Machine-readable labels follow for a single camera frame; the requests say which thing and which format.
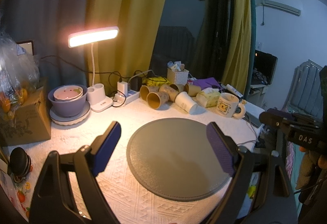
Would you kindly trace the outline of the clear plastic fruit bag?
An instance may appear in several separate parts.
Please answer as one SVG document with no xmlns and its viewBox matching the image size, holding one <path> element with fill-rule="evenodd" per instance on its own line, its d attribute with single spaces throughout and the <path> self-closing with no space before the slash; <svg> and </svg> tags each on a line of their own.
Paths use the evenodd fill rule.
<svg viewBox="0 0 327 224">
<path fill-rule="evenodd" d="M 11 122 L 15 112 L 37 89 L 39 69 L 24 47 L 1 34 L 1 119 Z"/>
</svg>

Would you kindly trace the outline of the pink inner bowl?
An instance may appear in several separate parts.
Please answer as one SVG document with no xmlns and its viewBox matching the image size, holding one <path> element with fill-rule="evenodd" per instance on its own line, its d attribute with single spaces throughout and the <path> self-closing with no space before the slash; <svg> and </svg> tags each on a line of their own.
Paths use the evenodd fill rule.
<svg viewBox="0 0 327 224">
<path fill-rule="evenodd" d="M 71 101 L 83 95 L 83 88 L 78 85 L 65 85 L 57 88 L 54 93 L 55 101 Z"/>
</svg>

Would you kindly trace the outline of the white bear mug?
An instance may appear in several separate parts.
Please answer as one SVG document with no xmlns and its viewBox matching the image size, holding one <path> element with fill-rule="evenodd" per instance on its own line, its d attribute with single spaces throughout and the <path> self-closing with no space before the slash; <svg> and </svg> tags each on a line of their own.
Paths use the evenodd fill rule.
<svg viewBox="0 0 327 224">
<path fill-rule="evenodd" d="M 218 99 L 216 112 L 226 118 L 242 119 L 246 114 L 246 109 L 237 96 L 224 92 Z"/>
</svg>

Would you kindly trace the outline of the white paper cup green print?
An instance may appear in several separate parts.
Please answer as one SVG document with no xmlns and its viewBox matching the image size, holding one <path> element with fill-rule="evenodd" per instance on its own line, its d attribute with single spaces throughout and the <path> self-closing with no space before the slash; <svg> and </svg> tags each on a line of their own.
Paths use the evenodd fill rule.
<svg viewBox="0 0 327 224">
<path fill-rule="evenodd" d="M 185 91 L 180 92 L 176 96 L 175 103 L 191 115 L 196 112 L 198 106 L 198 104 Z"/>
</svg>

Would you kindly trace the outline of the yellow curtain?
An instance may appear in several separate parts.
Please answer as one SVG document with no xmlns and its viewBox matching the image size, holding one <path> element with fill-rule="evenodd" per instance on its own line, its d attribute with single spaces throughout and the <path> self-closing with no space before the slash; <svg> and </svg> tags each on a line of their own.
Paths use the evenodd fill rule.
<svg viewBox="0 0 327 224">
<path fill-rule="evenodd" d="M 116 89 L 119 79 L 149 68 L 164 3 L 165 0 L 88 0 L 88 29 L 119 28 L 115 39 L 94 44 L 95 83 L 104 84 L 106 94 Z M 85 57 L 92 69 L 91 51 L 86 51 Z"/>
<path fill-rule="evenodd" d="M 245 92 L 251 57 L 252 0 L 233 0 L 233 19 L 222 82 Z"/>
</svg>

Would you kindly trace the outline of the brown paper cup plain middle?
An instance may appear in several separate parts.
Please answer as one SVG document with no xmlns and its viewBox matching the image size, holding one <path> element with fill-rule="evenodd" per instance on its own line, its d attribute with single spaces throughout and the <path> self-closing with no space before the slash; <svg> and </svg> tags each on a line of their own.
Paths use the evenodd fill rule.
<svg viewBox="0 0 327 224">
<path fill-rule="evenodd" d="M 171 84 L 170 87 L 173 88 L 174 90 L 178 91 L 178 92 L 184 91 L 184 85 L 183 84 Z"/>
</svg>

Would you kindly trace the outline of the brown paper cup right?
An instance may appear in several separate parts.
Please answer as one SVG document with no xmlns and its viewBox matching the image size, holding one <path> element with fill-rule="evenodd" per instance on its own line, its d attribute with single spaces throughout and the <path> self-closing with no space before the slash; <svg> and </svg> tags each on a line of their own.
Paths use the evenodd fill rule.
<svg viewBox="0 0 327 224">
<path fill-rule="evenodd" d="M 188 96 L 195 97 L 198 93 L 201 92 L 201 88 L 197 85 L 185 84 L 184 91 L 188 94 Z"/>
</svg>

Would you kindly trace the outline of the white desk lamp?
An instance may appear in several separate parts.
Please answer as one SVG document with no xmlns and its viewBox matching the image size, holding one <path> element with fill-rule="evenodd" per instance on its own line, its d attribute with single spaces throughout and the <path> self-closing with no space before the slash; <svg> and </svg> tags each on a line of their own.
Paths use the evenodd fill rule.
<svg viewBox="0 0 327 224">
<path fill-rule="evenodd" d="M 105 94 L 105 88 L 102 83 L 95 83 L 95 57 L 94 43 L 114 39 L 119 33 L 118 27 L 104 27 L 97 29 L 84 30 L 69 34 L 68 46 L 76 48 L 82 45 L 90 44 L 91 62 L 92 62 L 92 82 L 87 88 L 87 101 L 94 112 L 102 112 L 113 105 L 113 100 Z"/>
</svg>

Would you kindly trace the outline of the yellow curtain right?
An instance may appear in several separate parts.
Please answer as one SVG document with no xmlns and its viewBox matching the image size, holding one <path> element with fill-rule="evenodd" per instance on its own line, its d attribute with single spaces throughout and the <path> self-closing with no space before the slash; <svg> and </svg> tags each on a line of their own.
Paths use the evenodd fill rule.
<svg viewBox="0 0 327 224">
<path fill-rule="evenodd" d="M 251 57 L 252 0 L 233 0 L 233 19 L 222 82 L 245 92 Z"/>
</svg>

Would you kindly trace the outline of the round grey placemat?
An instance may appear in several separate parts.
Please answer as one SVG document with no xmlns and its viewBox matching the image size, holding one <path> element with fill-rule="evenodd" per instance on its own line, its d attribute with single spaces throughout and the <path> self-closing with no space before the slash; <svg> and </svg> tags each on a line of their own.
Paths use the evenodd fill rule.
<svg viewBox="0 0 327 224">
<path fill-rule="evenodd" d="M 222 170 L 206 127 L 186 118 L 157 119 L 140 127 L 126 149 L 135 179 L 173 201 L 202 200 L 220 191 L 231 177 Z"/>
</svg>

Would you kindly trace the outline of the yellow snack packet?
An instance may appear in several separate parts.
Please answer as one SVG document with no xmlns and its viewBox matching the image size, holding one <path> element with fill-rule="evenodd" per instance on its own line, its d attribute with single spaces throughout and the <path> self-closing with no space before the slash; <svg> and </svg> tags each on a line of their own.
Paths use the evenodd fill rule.
<svg viewBox="0 0 327 224">
<path fill-rule="evenodd" d="M 167 78 L 165 77 L 149 77 L 146 79 L 146 82 L 145 82 L 146 86 L 157 86 L 157 87 L 160 87 L 164 84 L 167 84 L 167 85 L 170 85 L 170 81 L 168 81 Z"/>
</svg>

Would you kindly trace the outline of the purple bowl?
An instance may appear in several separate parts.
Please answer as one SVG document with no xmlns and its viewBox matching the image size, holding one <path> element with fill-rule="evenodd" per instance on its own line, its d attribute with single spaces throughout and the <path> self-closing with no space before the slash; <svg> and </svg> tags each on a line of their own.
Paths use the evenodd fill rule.
<svg viewBox="0 0 327 224">
<path fill-rule="evenodd" d="M 83 88 L 83 95 L 75 100 L 71 101 L 55 101 L 53 93 L 62 86 L 54 88 L 48 94 L 48 100 L 51 102 L 54 111 L 62 117 L 74 117 L 78 115 L 86 104 L 87 87 L 84 85 L 78 85 Z"/>
</svg>

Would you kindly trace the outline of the black round pouch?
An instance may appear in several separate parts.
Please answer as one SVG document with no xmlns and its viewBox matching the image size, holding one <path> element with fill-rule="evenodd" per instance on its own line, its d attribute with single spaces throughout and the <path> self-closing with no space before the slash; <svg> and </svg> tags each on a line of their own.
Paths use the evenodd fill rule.
<svg viewBox="0 0 327 224">
<path fill-rule="evenodd" d="M 9 168 L 15 183 L 21 183 L 25 180 L 30 173 L 31 167 L 31 158 L 23 148 L 16 147 L 12 150 L 9 157 Z"/>
</svg>

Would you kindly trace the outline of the brown paper cup patterned middle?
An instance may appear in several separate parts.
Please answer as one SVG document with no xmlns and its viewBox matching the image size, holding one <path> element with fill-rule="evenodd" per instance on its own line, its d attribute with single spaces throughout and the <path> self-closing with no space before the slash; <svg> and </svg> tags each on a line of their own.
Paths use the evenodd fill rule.
<svg viewBox="0 0 327 224">
<path fill-rule="evenodd" d="M 159 88 L 159 92 L 166 92 L 169 96 L 169 100 L 171 102 L 175 102 L 176 97 L 178 96 L 179 92 L 177 90 L 175 90 L 174 88 L 170 87 L 167 84 L 163 84 L 160 88 Z"/>
</svg>

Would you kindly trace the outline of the black power adapter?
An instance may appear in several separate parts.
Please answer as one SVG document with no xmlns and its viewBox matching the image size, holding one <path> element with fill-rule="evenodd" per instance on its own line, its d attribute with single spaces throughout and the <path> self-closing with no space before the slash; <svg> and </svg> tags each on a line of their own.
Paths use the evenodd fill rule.
<svg viewBox="0 0 327 224">
<path fill-rule="evenodd" d="M 136 76 L 130 80 L 130 89 L 133 91 L 139 91 L 142 86 L 142 77 Z"/>
</svg>

